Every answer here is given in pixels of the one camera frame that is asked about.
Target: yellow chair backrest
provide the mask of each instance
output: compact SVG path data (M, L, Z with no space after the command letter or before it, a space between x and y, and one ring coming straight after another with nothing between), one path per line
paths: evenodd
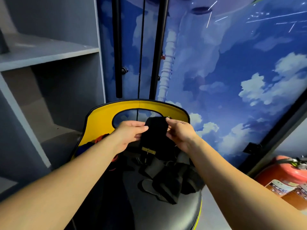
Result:
M86 144L101 135L113 132L113 118L119 112L131 109L155 111L163 116L190 123L190 117L184 109L169 103L142 99L111 102L95 107L87 114L78 146Z

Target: person's right hand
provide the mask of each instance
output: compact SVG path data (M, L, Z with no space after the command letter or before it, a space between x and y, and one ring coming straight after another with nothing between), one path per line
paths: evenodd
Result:
M169 125L166 136L174 141L178 148L189 154L194 141L200 139L192 125L168 117L166 121Z

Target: hand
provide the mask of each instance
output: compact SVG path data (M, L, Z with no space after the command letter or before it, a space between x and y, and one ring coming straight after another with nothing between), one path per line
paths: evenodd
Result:
M195 140L200 139L192 125L170 118L166 118L166 121L169 125L166 136L174 141L178 148L189 154L192 143Z
M140 140L143 132L148 130L148 126L144 126L144 122L139 121L123 121L121 124L107 137L113 138L116 144L116 154L124 151L128 144Z

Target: black door handle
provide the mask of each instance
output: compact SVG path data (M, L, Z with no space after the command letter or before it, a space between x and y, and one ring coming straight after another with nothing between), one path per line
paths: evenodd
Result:
M120 0L112 0L114 71L116 97L122 98L122 19Z
M169 7L169 0L160 0L158 22L157 22L156 42L155 42L154 54L153 54L154 55L153 56L154 57L153 69L151 72L149 100L155 100L156 98L168 7Z

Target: person's left hand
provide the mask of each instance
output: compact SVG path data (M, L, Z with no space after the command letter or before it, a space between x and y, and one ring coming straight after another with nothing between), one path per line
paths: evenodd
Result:
M139 121L123 121L110 134L113 142L116 142L116 154L124 151L128 144L140 140L141 134L148 130L148 126L144 126L144 122Z

